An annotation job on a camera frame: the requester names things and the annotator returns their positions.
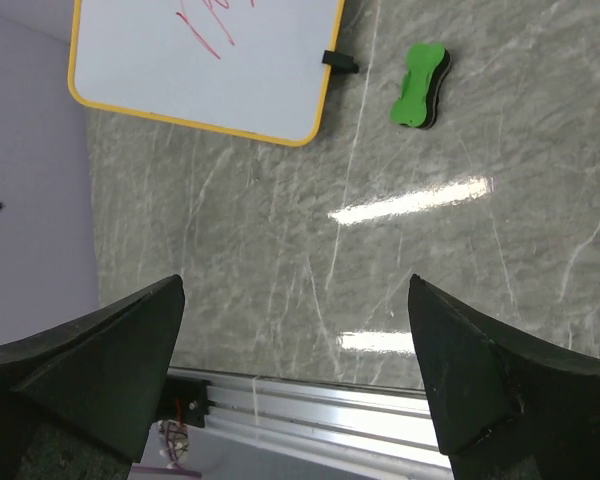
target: silver metal bar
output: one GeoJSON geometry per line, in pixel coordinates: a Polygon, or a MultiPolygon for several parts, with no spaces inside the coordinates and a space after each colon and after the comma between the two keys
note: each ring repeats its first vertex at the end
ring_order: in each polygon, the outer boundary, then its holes
{"type": "Polygon", "coordinates": [[[179,368],[169,375],[210,382],[209,433],[374,478],[453,478],[423,392],[179,368]]]}

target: green eraser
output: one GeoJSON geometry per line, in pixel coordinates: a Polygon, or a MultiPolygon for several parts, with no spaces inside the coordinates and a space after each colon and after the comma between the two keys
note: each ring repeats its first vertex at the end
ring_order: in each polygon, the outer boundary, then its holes
{"type": "Polygon", "coordinates": [[[451,56],[441,43],[416,43],[407,53],[408,72],[400,98],[391,108],[391,120],[414,128],[436,122],[438,92],[451,68],[451,56]]]}

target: yellow border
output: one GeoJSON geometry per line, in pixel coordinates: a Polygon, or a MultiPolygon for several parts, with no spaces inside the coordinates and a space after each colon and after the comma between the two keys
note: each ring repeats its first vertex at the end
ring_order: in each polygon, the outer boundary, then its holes
{"type": "MultiPolygon", "coordinates": [[[[336,48],[336,41],[338,39],[338,31],[340,30],[340,22],[342,20],[342,12],[344,9],[344,2],[345,2],[345,0],[339,0],[339,3],[338,3],[338,9],[336,12],[336,14],[337,14],[336,21],[333,26],[333,32],[331,33],[331,45],[329,48],[330,50],[335,50],[335,48],[336,48]]],[[[322,119],[322,111],[324,109],[324,102],[327,97],[327,87],[329,86],[329,76],[331,74],[330,66],[326,66],[326,68],[325,68],[324,78],[322,80],[322,91],[321,91],[320,104],[318,105],[318,111],[316,112],[316,119],[314,122],[313,130],[311,131],[311,133],[309,134],[309,136],[307,138],[305,138],[304,140],[300,140],[300,141],[287,140],[285,138],[269,137],[267,135],[259,135],[257,133],[245,132],[243,130],[235,130],[232,128],[218,127],[216,125],[210,125],[207,123],[190,122],[187,120],[182,120],[181,118],[167,117],[165,115],[158,115],[155,113],[143,112],[141,110],[132,110],[130,108],[116,107],[114,105],[107,105],[104,103],[92,102],[90,100],[83,98],[78,93],[78,91],[76,90],[76,86],[75,86],[76,55],[77,55],[77,50],[78,50],[78,30],[80,29],[81,7],[82,7],[82,0],[75,0],[74,11],[73,11],[73,27],[71,29],[71,50],[69,53],[69,75],[68,75],[67,81],[69,84],[69,91],[71,92],[71,95],[73,96],[73,98],[76,99],[76,101],[78,101],[82,105],[85,105],[85,106],[91,107],[91,108],[99,108],[101,110],[108,110],[111,112],[125,113],[127,115],[135,115],[137,117],[150,118],[152,120],[159,120],[162,122],[170,122],[170,123],[175,123],[178,125],[185,125],[187,127],[195,127],[195,128],[201,128],[203,130],[211,130],[212,132],[228,133],[230,135],[237,135],[239,137],[253,138],[254,140],[261,140],[263,142],[277,143],[280,145],[286,145],[288,147],[302,147],[302,146],[308,144],[317,135],[318,130],[320,129],[320,120],[322,119]]]]}

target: gray floor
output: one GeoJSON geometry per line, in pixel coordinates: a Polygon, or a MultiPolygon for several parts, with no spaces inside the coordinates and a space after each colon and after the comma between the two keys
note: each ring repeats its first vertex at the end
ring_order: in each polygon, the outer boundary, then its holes
{"type": "Polygon", "coordinates": [[[102,302],[177,272],[175,365],[417,387],[418,273],[600,356],[600,0],[348,0],[339,45],[364,69],[305,148],[90,112],[102,302]],[[438,40],[438,123],[392,125],[438,40]]]}

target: red scribble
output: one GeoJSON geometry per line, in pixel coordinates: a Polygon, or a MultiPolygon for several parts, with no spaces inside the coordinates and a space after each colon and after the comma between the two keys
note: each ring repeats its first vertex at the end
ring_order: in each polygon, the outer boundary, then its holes
{"type": "MultiPolygon", "coordinates": [[[[233,40],[233,37],[231,36],[231,33],[229,33],[229,30],[227,30],[227,27],[225,27],[224,23],[222,22],[222,19],[218,16],[218,13],[215,11],[215,7],[216,6],[218,6],[218,7],[222,8],[222,9],[228,11],[231,8],[231,5],[229,5],[229,0],[200,0],[200,1],[207,8],[207,10],[209,11],[209,13],[211,13],[211,15],[213,15],[213,18],[215,18],[218,26],[220,28],[222,28],[222,31],[227,36],[227,41],[229,42],[229,44],[231,46],[235,46],[236,42],[233,40]]],[[[256,6],[255,0],[250,0],[250,3],[251,3],[251,7],[255,7],[256,6]]],[[[213,55],[218,60],[220,60],[221,57],[218,54],[218,52],[209,44],[209,42],[207,42],[205,40],[205,38],[202,35],[200,35],[200,33],[192,25],[191,21],[189,20],[189,17],[187,16],[187,12],[186,12],[186,10],[184,8],[184,0],[180,0],[180,9],[182,11],[181,12],[176,12],[176,15],[179,16],[184,21],[184,23],[187,24],[187,26],[191,30],[191,33],[193,33],[193,35],[202,44],[202,46],[211,55],[213,55]]]]}

